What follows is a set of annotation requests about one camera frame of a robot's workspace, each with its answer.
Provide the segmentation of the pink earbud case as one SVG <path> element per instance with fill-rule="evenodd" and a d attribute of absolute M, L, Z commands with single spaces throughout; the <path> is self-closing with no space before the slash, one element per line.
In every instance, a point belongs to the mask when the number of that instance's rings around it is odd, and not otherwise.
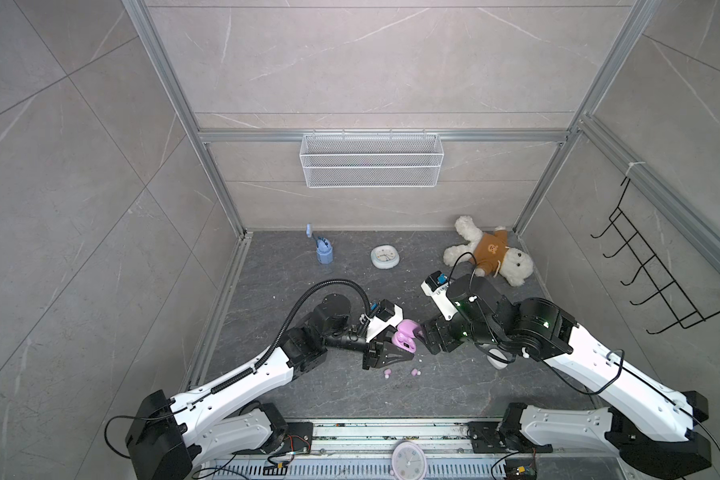
<path fill-rule="evenodd" d="M 392 343 L 398 348 L 414 354 L 417 350 L 416 338 L 421 333 L 421 326 L 409 319 L 402 320 L 392 336 Z"/>

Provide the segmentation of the white earbud case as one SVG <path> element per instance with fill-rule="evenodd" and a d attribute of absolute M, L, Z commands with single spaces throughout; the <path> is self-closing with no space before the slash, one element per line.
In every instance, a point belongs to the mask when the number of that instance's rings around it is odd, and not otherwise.
<path fill-rule="evenodd" d="M 495 355 L 489 355 L 488 360 L 498 370 L 505 369 L 510 364 L 507 359 Z"/>

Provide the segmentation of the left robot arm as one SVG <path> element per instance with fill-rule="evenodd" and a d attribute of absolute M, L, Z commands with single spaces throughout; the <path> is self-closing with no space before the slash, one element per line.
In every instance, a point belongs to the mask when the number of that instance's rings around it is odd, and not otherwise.
<path fill-rule="evenodd" d="M 243 365 L 172 397 L 146 396 L 120 457 L 139 479 L 186 479 L 200 466 L 229 452 L 271 451 L 287 423 L 271 404 L 245 408 L 324 363 L 331 348 L 357 351 L 365 370 L 409 361 L 413 355 L 394 337 L 404 314 L 383 299 L 372 303 L 348 279 L 309 287 L 295 302 L 272 343 Z"/>

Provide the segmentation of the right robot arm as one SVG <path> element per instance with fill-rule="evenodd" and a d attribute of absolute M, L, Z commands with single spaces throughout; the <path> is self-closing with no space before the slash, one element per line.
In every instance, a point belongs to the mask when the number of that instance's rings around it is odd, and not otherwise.
<path fill-rule="evenodd" d="M 432 354 L 473 344 L 496 368 L 519 359 L 548 367 L 575 392 L 606 407 L 550 410 L 513 402 L 496 428 L 512 452 L 602 451 L 657 479 L 682 479 L 712 465 L 720 445 L 704 427 L 709 405 L 632 366 L 621 349 L 598 341 L 572 315 L 539 297 L 511 302 L 488 279 L 440 271 L 421 288 L 440 313 L 418 328 Z"/>

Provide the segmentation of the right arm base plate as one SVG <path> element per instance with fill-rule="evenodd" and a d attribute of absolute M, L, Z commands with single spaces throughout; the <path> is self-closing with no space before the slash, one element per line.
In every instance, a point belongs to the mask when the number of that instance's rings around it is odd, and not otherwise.
<path fill-rule="evenodd" d="M 467 423 L 467 436 L 476 454 L 488 453 L 552 453 L 549 444 L 538 445 L 525 438 L 519 431 L 505 428 L 496 421 L 472 421 Z"/>

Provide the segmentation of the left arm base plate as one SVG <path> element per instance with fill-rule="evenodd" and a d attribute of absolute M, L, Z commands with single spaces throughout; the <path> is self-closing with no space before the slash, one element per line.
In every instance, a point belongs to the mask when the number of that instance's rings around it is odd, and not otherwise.
<path fill-rule="evenodd" d="M 238 451 L 238 455 L 292 455 L 309 453 L 315 424 L 307 421 L 289 422 L 285 429 L 273 433 L 256 449 Z"/>

